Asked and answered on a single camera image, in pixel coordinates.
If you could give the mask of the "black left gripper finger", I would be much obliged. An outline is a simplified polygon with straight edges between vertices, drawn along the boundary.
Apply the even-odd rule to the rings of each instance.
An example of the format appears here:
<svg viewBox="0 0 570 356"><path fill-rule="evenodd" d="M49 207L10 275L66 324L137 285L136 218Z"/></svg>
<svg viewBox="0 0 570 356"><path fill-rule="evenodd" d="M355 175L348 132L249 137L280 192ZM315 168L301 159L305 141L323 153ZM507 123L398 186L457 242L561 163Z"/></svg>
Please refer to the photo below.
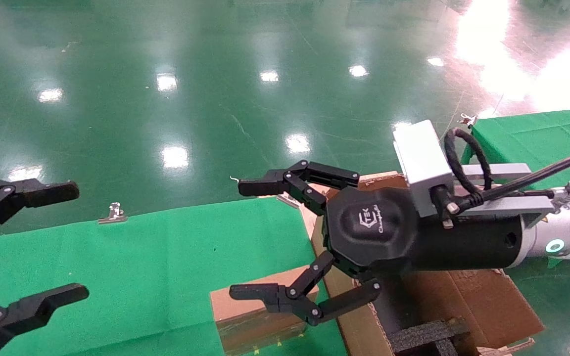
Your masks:
<svg viewBox="0 0 570 356"><path fill-rule="evenodd" d="M59 184L43 184L36 178L18 181L0 180L0 225L22 208L38 208L77 200L79 187L71 180Z"/></svg>
<svg viewBox="0 0 570 356"><path fill-rule="evenodd" d="M13 338L45 327L58 308L89 297L89 290L79 283L53 288L0 306L0 350Z"/></svg>

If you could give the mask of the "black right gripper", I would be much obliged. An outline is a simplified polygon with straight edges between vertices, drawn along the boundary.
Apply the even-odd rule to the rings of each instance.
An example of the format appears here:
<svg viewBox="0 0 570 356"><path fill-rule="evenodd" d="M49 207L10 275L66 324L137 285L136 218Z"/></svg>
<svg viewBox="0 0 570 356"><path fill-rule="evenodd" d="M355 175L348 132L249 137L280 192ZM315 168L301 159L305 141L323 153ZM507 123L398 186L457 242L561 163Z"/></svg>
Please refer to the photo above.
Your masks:
<svg viewBox="0 0 570 356"><path fill-rule="evenodd" d="M324 216L324 245L331 253L322 252L290 286L236 284L229 288L230 297L260 300L269 313L291 313L317 326L380 295L380 282L372 279L320 304L312 302L308 294L334 263L351 277L362 277L374 272L503 269L520 254L520 217L461 217L445 228L437 216L420 217L406 189L360 191L353 188L359 178L357 172L301 160L287 169L269 170L257 180L239 180L242 196L286 192L312 213ZM339 192L327 201L310 184Z"/></svg>

